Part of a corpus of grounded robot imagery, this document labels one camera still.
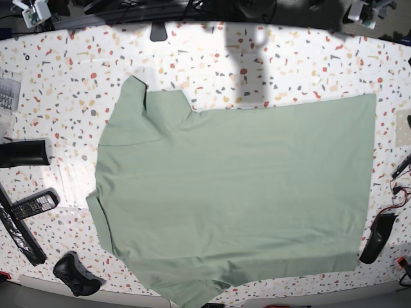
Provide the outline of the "green T-shirt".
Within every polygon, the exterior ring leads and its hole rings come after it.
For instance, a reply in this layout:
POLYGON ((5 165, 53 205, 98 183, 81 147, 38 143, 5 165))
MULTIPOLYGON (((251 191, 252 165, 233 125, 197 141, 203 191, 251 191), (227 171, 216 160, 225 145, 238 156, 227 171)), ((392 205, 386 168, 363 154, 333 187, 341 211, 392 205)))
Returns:
POLYGON ((201 307, 230 287, 354 270, 376 97, 195 112, 129 77, 87 204, 101 247, 144 287, 201 307))

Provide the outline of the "terrazzo patterned table cloth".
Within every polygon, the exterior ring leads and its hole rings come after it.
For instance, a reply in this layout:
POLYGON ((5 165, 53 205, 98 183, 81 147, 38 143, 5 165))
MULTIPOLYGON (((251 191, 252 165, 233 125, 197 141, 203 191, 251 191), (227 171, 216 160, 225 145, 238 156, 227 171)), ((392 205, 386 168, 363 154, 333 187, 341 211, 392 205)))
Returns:
POLYGON ((213 300, 241 306, 254 297, 336 291, 398 276, 395 259, 410 253, 410 171, 392 179, 410 153, 398 124, 410 110, 410 48, 383 40, 267 24, 169 22, 168 39, 150 40, 147 24, 52 31, 1 42, 1 72, 18 77, 13 141, 49 139, 49 166, 1 170, 12 201, 54 189, 55 209, 26 220, 47 259, 33 266, 1 229, 1 270, 55 281, 69 251, 102 278, 111 294, 147 295, 125 263, 101 247, 87 204, 96 190, 98 145, 129 77, 149 92, 179 90, 195 112, 286 107, 373 94, 376 97, 369 204, 354 270, 281 277, 230 287, 213 300), (372 264, 360 262, 381 214, 397 218, 372 264))

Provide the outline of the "black TV remote control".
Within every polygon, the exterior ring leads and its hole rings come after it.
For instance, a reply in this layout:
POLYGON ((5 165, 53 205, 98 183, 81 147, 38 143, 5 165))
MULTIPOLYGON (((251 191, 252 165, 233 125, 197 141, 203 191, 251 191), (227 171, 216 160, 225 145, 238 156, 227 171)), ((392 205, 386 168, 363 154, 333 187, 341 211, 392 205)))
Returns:
POLYGON ((11 206, 12 214, 18 221, 42 214, 57 207, 60 198, 54 189, 46 189, 15 202, 11 206))

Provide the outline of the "black game controller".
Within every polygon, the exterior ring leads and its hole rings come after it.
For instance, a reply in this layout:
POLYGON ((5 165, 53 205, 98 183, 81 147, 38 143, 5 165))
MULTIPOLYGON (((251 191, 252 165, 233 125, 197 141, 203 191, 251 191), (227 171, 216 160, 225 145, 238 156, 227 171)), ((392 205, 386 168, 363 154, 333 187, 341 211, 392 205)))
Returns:
POLYGON ((67 252, 54 266, 53 274, 75 297, 91 296, 105 283, 102 278, 87 272, 75 252, 67 252))

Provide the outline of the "long black bar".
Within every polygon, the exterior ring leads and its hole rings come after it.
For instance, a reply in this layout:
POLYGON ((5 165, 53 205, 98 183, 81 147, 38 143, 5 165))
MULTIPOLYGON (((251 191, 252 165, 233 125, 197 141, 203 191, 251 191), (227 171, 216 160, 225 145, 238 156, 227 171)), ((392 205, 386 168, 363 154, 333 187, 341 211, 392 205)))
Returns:
POLYGON ((1 187, 1 222, 9 233, 17 249, 33 266, 44 264, 47 257, 26 225, 18 221, 12 213, 12 203, 1 187))

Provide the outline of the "clear plastic parts box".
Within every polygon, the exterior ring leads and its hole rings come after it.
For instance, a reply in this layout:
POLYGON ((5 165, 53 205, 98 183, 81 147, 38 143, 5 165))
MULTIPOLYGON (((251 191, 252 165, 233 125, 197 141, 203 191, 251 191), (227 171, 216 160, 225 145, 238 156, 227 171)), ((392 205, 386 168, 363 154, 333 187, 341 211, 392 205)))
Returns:
POLYGON ((0 104, 1 108, 16 112, 19 105, 21 83, 8 78, 1 78, 0 82, 0 104))

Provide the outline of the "small red clip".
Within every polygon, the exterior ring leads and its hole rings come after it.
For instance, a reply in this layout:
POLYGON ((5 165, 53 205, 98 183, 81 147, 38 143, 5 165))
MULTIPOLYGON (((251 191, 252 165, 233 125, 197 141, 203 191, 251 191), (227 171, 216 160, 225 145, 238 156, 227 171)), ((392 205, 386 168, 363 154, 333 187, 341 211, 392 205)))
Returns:
POLYGON ((407 262, 407 260, 406 260, 404 257, 400 257, 400 258, 397 260, 397 263, 399 264, 400 268, 404 268, 405 266, 408 265, 408 262, 407 262))

